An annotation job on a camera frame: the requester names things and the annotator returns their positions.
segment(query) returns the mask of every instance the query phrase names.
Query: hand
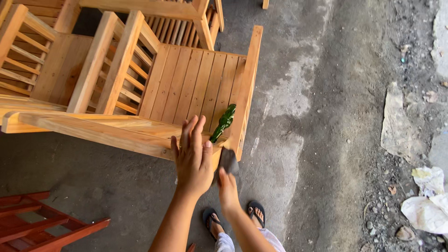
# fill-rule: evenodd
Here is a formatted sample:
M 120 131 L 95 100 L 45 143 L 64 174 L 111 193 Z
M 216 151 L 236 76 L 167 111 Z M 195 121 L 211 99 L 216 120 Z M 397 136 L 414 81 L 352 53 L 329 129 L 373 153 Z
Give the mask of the hand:
M 186 193 L 196 200 L 204 194 L 213 180 L 212 146 L 207 140 L 202 142 L 202 130 L 205 116 L 194 116 L 182 124 L 180 148 L 177 139 L 171 137 L 171 151 L 175 158 L 177 170 L 177 188 L 179 193 Z
M 240 201 L 238 199 L 237 182 L 235 176 L 227 174 L 223 167 L 219 168 L 220 181 L 218 188 L 220 189 L 221 211 L 229 219 L 229 215 L 236 210 L 241 210 Z

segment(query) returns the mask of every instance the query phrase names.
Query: black flip-flop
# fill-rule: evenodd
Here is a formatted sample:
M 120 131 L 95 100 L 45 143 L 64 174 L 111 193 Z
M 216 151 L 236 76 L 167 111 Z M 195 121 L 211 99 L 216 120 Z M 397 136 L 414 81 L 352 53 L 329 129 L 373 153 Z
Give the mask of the black flip-flop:
M 258 215 L 256 215 L 256 214 L 255 214 L 255 217 L 257 217 L 257 219 L 260 222 L 261 226 L 264 228 L 264 224 L 266 223 L 266 213 L 264 212 L 264 208 L 261 205 L 261 203 L 256 201 L 256 200 L 253 200 L 253 201 L 249 202 L 249 205 L 247 206 L 247 210 L 249 210 L 249 207 L 252 207 L 252 212 L 249 215 L 249 217 L 251 219 L 254 216 L 255 208 L 258 208 L 261 211 L 261 213 L 263 214 L 263 220 L 261 220 L 261 218 L 258 217 Z
M 208 231 L 210 232 L 210 235 L 213 237 L 213 239 L 216 242 L 216 238 L 211 233 L 211 222 L 216 222 L 218 225 L 221 225 L 221 227 L 223 225 L 221 224 L 220 221 L 218 221 L 217 219 L 212 217 L 213 213 L 216 214 L 216 216 L 218 216 L 218 214 L 216 213 L 216 211 L 213 208 L 209 207 L 209 208 L 205 209 L 204 212 L 202 213 L 202 221 L 204 222 L 205 227 L 208 229 Z

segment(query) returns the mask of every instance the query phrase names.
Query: dry leaf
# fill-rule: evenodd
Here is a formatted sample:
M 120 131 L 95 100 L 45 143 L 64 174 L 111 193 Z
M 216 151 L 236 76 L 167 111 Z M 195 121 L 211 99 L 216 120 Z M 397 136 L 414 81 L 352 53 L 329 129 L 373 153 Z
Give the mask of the dry leaf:
M 392 195 L 396 194 L 396 187 L 389 187 L 389 191 L 391 192 Z

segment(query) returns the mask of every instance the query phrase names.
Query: wooden bench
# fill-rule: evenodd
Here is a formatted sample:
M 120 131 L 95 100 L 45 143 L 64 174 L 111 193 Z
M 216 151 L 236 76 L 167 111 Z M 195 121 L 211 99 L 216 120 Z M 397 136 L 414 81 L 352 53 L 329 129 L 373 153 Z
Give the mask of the wooden bench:
M 63 246 L 109 225 L 110 218 L 86 224 L 39 202 L 47 199 L 49 195 L 49 191 L 42 191 L 0 198 L 0 251 L 59 252 Z M 40 221 L 29 222 L 21 217 Z M 54 236 L 46 231 L 59 225 L 69 232 Z
M 115 13 L 106 11 L 66 112 L 65 107 L 50 108 L 22 98 L 27 100 L 14 105 L 19 112 L 11 105 L 4 108 L 10 112 L 3 117 L 2 131 L 55 131 L 171 159 L 170 137 L 180 136 L 183 120 L 205 115 L 205 142 L 227 106 L 235 103 L 233 124 L 213 145 L 213 157 L 216 168 L 221 147 L 226 147 L 233 149 L 240 160 L 262 32 L 262 26 L 254 26 L 247 55 L 214 52 L 160 43 L 140 11 L 131 11 L 125 26 Z M 111 45 L 112 38 L 119 41 L 116 47 Z M 139 56 L 139 43 L 152 55 L 145 61 L 150 66 L 148 71 L 134 62 L 144 61 Z M 113 58 L 108 57 L 111 47 Z M 144 79 L 144 84 L 130 77 L 130 71 Z M 8 99 L 16 98 L 2 99 L 8 104 Z M 32 109 L 23 110 L 24 104 Z M 95 114 L 88 114 L 92 108 Z

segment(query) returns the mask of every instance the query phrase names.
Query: reddish-brown wooden chair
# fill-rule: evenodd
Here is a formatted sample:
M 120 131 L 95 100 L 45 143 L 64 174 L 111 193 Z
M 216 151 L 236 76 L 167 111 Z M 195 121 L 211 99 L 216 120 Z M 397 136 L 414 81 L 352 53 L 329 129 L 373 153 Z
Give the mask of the reddish-brown wooden chair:
M 43 191 L 0 198 L 0 252 L 58 252 L 109 225 L 110 218 L 86 224 L 39 202 L 49 195 L 49 191 Z M 28 212 L 35 212 L 44 220 L 30 223 L 17 216 Z M 70 232 L 54 236 L 45 231 L 57 225 Z

